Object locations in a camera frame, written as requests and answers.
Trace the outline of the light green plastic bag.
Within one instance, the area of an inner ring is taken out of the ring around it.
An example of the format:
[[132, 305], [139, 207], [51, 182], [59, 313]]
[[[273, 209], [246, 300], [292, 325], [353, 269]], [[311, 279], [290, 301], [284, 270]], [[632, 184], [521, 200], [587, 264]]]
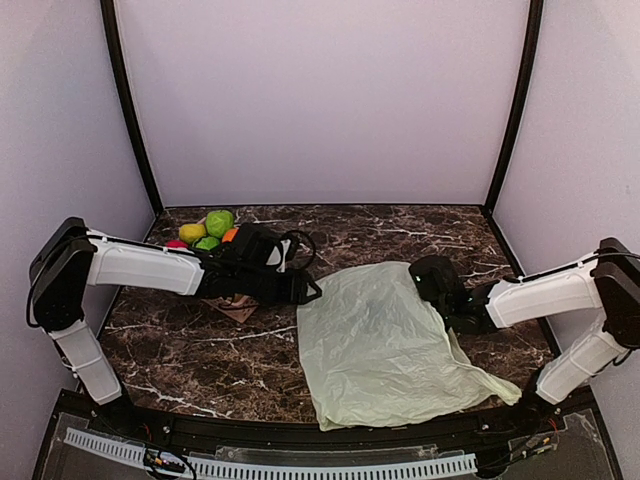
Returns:
[[474, 407], [509, 406], [521, 389], [473, 365], [439, 313], [420, 299], [406, 262], [322, 278], [296, 312], [299, 361], [322, 431], [398, 427]]

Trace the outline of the orange fruit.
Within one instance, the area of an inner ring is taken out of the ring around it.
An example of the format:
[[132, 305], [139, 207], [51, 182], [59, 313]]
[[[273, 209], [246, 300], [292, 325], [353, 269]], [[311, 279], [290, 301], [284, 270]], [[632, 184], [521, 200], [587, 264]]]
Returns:
[[223, 243], [232, 242], [235, 236], [238, 234], [239, 228], [232, 228], [228, 230], [222, 237], [221, 241]]

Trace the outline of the green apple from bag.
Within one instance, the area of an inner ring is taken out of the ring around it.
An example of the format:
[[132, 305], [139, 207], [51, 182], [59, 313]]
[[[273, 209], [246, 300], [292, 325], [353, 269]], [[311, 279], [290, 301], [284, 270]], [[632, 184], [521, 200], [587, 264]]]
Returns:
[[215, 210], [206, 215], [205, 228], [209, 236], [222, 239], [235, 224], [235, 217], [228, 210]]

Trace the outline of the large yellow fruit from bag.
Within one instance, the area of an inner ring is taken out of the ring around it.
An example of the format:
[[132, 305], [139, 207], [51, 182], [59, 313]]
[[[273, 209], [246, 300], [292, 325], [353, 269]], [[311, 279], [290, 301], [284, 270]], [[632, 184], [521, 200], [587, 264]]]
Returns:
[[208, 232], [204, 224], [184, 224], [179, 229], [179, 240], [187, 245], [193, 245], [207, 235]]

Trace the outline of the red fruit from bag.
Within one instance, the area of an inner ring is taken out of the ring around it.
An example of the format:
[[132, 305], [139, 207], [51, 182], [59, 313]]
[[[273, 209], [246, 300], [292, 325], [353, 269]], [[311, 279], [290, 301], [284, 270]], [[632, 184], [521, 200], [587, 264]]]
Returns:
[[166, 247], [171, 249], [188, 249], [189, 245], [182, 240], [171, 240], [166, 243]]

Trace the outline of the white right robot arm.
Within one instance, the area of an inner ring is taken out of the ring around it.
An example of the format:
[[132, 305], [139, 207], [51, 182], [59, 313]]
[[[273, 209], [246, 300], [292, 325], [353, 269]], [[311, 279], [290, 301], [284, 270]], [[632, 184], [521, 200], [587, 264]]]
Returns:
[[419, 297], [436, 309], [446, 329], [456, 333], [489, 334], [531, 319], [597, 311], [571, 347], [534, 376], [534, 395], [511, 410], [510, 424], [521, 434], [534, 432], [547, 420], [548, 404], [561, 403], [639, 348], [639, 256], [615, 238], [603, 239], [598, 249], [574, 262], [473, 289], [444, 256], [425, 256], [408, 272]]

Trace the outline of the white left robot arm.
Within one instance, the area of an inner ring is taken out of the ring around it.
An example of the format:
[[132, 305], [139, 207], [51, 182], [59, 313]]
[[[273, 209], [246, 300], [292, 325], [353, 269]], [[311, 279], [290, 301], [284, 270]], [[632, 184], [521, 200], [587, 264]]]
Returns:
[[319, 299], [311, 264], [294, 265], [298, 247], [310, 238], [299, 230], [275, 233], [255, 223], [211, 250], [171, 248], [110, 236], [83, 219], [63, 221], [29, 267], [25, 321], [54, 343], [68, 369], [120, 436], [141, 427], [140, 412], [87, 324], [89, 288], [169, 292], [200, 299], [247, 296], [262, 305], [302, 306]]

